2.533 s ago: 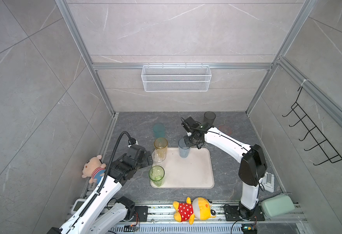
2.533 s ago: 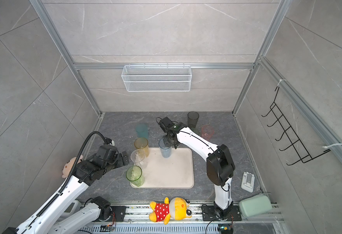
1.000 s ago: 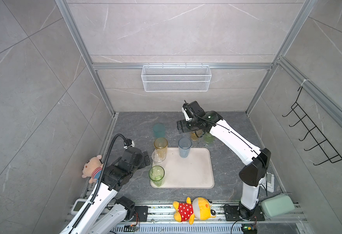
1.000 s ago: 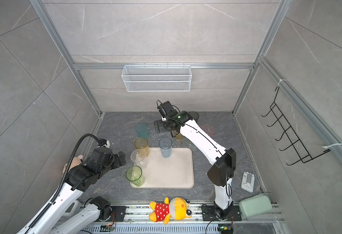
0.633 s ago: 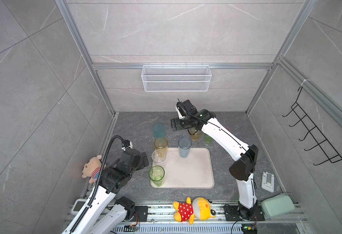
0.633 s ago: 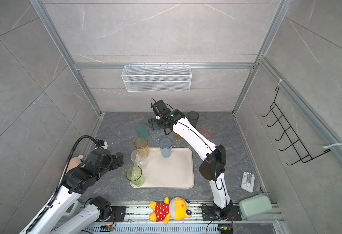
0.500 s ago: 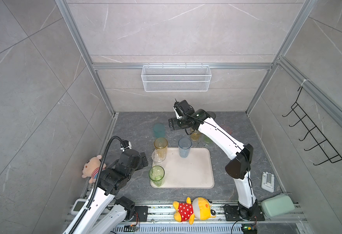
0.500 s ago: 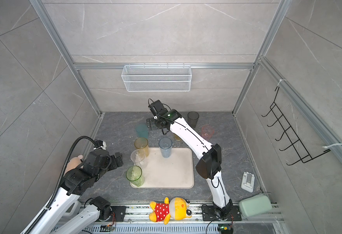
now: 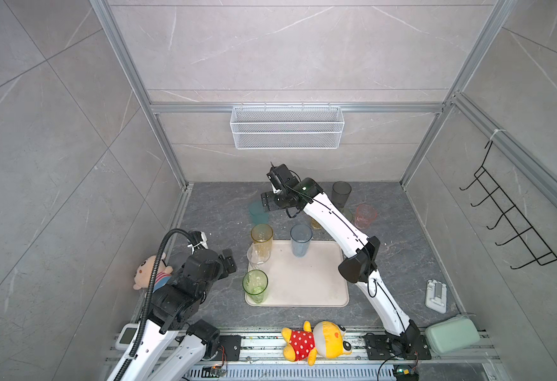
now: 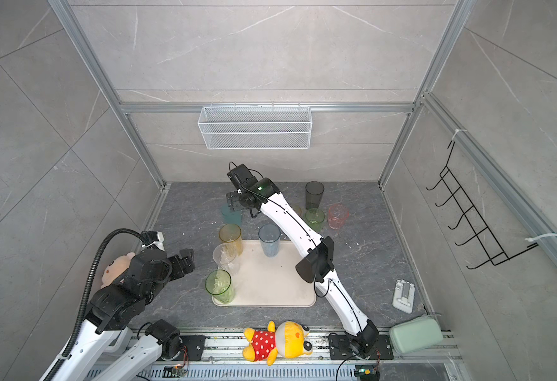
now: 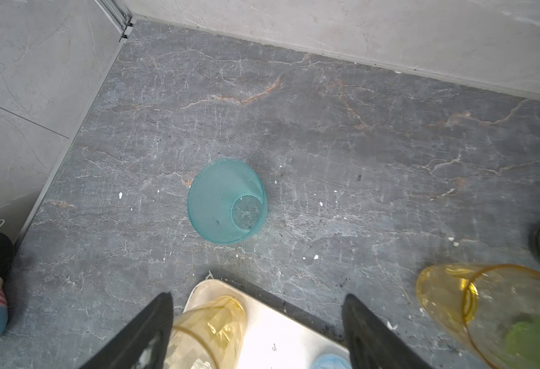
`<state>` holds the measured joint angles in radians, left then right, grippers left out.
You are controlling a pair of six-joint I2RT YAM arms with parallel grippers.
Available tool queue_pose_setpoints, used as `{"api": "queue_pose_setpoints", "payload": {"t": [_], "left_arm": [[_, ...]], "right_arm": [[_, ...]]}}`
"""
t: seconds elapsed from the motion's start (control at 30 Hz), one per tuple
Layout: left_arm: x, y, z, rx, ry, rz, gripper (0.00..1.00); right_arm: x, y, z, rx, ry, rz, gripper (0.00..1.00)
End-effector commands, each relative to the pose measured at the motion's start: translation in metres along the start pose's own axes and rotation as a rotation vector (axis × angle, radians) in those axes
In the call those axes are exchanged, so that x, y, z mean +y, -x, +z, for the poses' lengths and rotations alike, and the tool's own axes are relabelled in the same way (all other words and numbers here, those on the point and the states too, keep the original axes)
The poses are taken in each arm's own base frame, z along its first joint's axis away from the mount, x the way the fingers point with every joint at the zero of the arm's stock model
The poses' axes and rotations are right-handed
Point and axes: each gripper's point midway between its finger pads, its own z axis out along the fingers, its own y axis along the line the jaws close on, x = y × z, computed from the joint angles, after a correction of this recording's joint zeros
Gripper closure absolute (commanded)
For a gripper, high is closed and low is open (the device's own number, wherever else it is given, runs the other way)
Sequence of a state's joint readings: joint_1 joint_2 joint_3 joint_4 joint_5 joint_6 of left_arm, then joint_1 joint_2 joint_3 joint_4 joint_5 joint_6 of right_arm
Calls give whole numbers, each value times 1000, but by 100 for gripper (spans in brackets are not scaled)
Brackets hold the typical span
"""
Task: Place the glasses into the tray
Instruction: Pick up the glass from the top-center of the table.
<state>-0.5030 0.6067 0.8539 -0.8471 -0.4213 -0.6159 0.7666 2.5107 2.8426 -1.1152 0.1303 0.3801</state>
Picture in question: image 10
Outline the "teal plastic cup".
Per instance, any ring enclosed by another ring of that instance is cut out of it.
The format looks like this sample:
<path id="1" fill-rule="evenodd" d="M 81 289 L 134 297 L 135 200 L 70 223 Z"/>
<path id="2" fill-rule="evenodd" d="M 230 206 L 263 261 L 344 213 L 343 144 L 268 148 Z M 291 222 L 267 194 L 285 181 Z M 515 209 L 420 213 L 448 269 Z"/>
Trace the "teal plastic cup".
<path id="1" fill-rule="evenodd" d="M 241 211 L 233 211 L 228 204 L 224 204 L 221 207 L 221 214 L 224 219 L 224 223 L 227 225 L 242 225 L 242 212 Z"/>

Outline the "tall amber plastic cup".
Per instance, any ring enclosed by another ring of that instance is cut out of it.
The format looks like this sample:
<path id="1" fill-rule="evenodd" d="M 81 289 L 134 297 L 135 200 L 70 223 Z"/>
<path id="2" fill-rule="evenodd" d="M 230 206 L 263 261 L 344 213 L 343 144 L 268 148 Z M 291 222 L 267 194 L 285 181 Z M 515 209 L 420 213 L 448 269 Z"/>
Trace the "tall amber plastic cup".
<path id="1" fill-rule="evenodd" d="M 237 224 L 226 224 L 220 228 L 218 236 L 227 245 L 229 252 L 240 256 L 243 252 L 242 230 Z"/>

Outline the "clear plastic cup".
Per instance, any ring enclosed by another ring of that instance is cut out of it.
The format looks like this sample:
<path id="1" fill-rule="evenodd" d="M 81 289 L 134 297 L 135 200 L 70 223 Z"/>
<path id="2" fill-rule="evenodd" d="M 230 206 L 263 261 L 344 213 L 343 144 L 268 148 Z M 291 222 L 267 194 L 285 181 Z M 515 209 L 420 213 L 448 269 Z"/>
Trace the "clear plastic cup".
<path id="1" fill-rule="evenodd" d="M 240 270 L 237 249 L 232 244 L 222 243 L 213 250 L 213 260 L 219 269 L 236 274 Z"/>

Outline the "tall green plastic cup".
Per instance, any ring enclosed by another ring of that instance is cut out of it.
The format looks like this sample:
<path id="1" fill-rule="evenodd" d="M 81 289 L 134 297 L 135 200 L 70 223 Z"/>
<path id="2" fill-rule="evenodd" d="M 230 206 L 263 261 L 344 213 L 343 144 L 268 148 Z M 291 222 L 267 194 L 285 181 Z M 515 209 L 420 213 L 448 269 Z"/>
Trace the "tall green plastic cup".
<path id="1" fill-rule="evenodd" d="M 205 290 L 220 304 L 229 304 L 235 298 L 232 276 L 228 271 L 217 269 L 212 271 L 205 280 Z"/>

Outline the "blue plastic cup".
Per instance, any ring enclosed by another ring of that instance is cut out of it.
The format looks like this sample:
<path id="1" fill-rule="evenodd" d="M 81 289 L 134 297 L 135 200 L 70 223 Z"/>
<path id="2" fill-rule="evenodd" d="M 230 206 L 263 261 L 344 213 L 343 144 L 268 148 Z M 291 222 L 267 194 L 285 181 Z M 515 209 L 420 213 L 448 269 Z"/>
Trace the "blue plastic cup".
<path id="1" fill-rule="evenodd" d="M 268 223 L 259 228 L 258 237 L 266 257 L 278 255 L 281 230 L 276 225 Z"/>

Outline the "dark grey plastic cup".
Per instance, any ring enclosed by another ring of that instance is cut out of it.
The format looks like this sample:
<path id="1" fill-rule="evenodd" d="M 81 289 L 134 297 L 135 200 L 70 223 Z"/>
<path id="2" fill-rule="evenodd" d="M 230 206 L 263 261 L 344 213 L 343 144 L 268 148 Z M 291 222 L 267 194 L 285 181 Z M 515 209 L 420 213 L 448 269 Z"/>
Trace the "dark grey plastic cup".
<path id="1" fill-rule="evenodd" d="M 311 181 L 305 185 L 305 209 L 318 209 L 324 194 L 324 184 Z"/>

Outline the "beige plastic tray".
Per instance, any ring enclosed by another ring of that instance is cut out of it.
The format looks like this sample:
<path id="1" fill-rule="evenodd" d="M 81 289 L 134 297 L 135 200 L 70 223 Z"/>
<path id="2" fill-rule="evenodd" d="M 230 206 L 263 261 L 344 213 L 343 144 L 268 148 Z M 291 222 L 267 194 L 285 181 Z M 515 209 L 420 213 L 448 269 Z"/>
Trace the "beige plastic tray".
<path id="1" fill-rule="evenodd" d="M 266 257 L 260 241 L 243 241 L 240 270 L 232 276 L 235 298 L 226 307 L 311 307 L 316 302 L 312 284 L 297 274 L 300 254 L 290 241 L 280 241 L 278 255 Z"/>

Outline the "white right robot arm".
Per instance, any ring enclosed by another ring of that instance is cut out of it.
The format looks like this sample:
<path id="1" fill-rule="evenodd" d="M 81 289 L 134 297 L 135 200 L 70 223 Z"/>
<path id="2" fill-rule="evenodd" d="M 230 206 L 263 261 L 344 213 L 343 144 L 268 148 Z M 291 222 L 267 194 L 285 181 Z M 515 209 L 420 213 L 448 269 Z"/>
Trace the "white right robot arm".
<path id="1" fill-rule="evenodd" d="M 380 337 L 376 325 L 355 304 L 339 279 L 333 264 L 335 243 L 313 230 L 295 213 L 279 188 L 267 178 L 257 179 L 246 165 L 229 163 L 228 178 L 235 191 L 226 198 L 247 211 L 264 214 L 294 243 L 302 260 L 296 265 L 297 274 L 313 284 L 321 298 L 329 302 L 340 319 L 354 353 L 367 358 L 375 351 Z"/>

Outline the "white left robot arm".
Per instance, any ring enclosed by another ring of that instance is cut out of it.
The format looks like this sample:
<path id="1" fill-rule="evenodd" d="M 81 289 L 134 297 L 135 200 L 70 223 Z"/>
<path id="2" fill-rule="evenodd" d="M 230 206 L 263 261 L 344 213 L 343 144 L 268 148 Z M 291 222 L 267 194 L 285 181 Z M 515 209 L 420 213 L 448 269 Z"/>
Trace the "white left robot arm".
<path id="1" fill-rule="evenodd" d="M 109 284 L 93 291 L 94 277 L 110 241 L 118 235 L 134 236 L 142 244 L 124 270 Z M 69 340 L 46 372 L 43 380 L 82 380 L 109 345 L 126 335 L 129 323 L 144 312 L 164 287 L 194 271 L 194 251 L 183 249 L 170 257 L 157 231 L 137 232 L 119 228 L 101 242 L 86 279 L 75 326 Z M 187 347 L 180 331 L 160 319 L 145 326 L 144 335 L 99 375 L 100 380 L 130 380 L 156 360 L 182 358 L 188 362 Z"/>

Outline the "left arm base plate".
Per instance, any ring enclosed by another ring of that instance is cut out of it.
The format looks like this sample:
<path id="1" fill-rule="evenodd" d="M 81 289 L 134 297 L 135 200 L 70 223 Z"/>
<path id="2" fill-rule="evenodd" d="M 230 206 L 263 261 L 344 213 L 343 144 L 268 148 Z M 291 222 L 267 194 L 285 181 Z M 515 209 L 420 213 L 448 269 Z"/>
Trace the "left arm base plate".
<path id="1" fill-rule="evenodd" d="M 175 358 L 178 362 L 183 362 L 187 355 L 187 362 L 201 361 L 205 350 L 206 336 L 204 335 L 186 335 L 181 336 L 182 345 L 180 352 Z"/>

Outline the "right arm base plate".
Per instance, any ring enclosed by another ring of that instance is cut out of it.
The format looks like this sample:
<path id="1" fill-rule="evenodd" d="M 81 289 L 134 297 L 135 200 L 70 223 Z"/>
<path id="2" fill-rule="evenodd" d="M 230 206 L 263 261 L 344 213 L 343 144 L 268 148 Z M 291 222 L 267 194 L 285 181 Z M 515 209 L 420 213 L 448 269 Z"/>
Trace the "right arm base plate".
<path id="1" fill-rule="evenodd" d="M 388 335 L 379 335 L 373 344 L 360 344 L 347 334 L 329 333 L 327 336 L 332 360 L 393 360 L 394 352 Z"/>

